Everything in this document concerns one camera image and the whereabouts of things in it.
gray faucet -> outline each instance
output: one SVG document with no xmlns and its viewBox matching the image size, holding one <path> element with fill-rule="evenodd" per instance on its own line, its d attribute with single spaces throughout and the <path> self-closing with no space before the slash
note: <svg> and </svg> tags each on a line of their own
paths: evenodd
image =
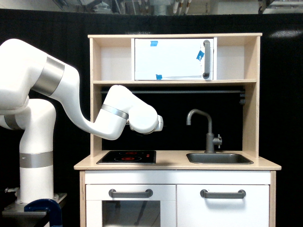
<svg viewBox="0 0 303 227">
<path fill-rule="evenodd" d="M 200 114 L 202 116 L 207 117 L 208 119 L 208 133 L 206 134 L 206 150 L 204 153 L 208 153 L 208 154 L 215 154 L 215 150 L 214 150 L 214 145 L 219 146 L 222 145 L 222 138 L 220 135 L 218 135 L 217 138 L 214 137 L 213 134 L 213 122 L 212 122 L 212 118 L 211 116 L 206 113 L 203 112 L 201 110 L 198 109 L 193 109 L 191 111 L 189 111 L 188 115 L 187 115 L 187 119 L 186 119 L 186 125 L 191 125 L 191 117 L 193 114 Z"/>
</svg>

stovetop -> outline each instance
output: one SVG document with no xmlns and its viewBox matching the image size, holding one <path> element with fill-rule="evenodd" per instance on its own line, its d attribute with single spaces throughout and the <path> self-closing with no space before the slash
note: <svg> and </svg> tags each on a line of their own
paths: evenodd
<svg viewBox="0 0 303 227">
<path fill-rule="evenodd" d="M 97 164 L 155 164 L 155 150 L 111 150 Z"/>
</svg>

countertop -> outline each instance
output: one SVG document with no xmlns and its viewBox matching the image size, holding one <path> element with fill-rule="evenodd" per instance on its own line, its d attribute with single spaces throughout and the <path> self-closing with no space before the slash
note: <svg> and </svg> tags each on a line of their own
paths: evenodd
<svg viewBox="0 0 303 227">
<path fill-rule="evenodd" d="M 253 164 L 194 164 L 186 157 L 188 153 L 203 153 L 197 150 L 157 150 L 155 164 L 96 164 L 108 151 L 103 150 L 95 157 L 87 156 L 74 166 L 75 170 L 281 170 L 281 166 L 262 157 L 252 157 L 242 151 L 220 151 L 241 154 Z"/>
</svg>

sink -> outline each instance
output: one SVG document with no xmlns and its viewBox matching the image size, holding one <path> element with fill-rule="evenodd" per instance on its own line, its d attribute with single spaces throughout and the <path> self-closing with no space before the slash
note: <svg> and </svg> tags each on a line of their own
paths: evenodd
<svg viewBox="0 0 303 227">
<path fill-rule="evenodd" d="M 253 164 L 253 161 L 239 154 L 190 153 L 186 156 L 191 163 L 197 164 Z"/>
</svg>

drawer handle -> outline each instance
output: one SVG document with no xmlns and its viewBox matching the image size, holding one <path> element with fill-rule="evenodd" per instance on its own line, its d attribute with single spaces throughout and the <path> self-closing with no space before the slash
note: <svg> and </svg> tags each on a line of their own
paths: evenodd
<svg viewBox="0 0 303 227">
<path fill-rule="evenodd" d="M 203 189 L 200 195 L 206 199 L 243 199 L 246 192 L 244 190 L 239 190 L 238 192 L 208 192 Z"/>
<path fill-rule="evenodd" d="M 115 189 L 111 189 L 108 194 L 111 198 L 149 198 L 153 192 L 151 189 L 144 192 L 116 192 Z"/>
<path fill-rule="evenodd" d="M 208 40 L 205 40 L 203 42 L 203 45 L 205 47 L 205 58 L 204 58 L 204 73 L 203 78 L 208 79 L 210 75 L 210 42 Z"/>
</svg>

